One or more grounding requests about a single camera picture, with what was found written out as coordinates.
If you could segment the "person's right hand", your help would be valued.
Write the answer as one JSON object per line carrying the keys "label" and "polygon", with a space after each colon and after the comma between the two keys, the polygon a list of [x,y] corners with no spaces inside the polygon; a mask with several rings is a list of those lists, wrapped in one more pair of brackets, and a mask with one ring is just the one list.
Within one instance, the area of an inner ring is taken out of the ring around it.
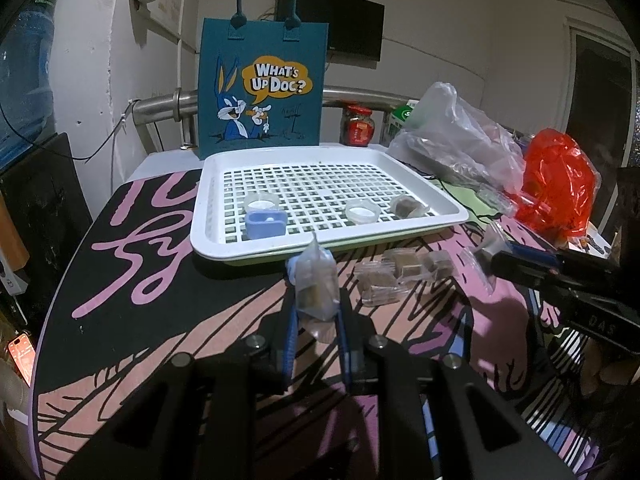
{"label": "person's right hand", "polygon": [[608,344],[589,339],[582,352],[580,391],[594,393],[601,384],[631,385],[639,379],[639,357]]}

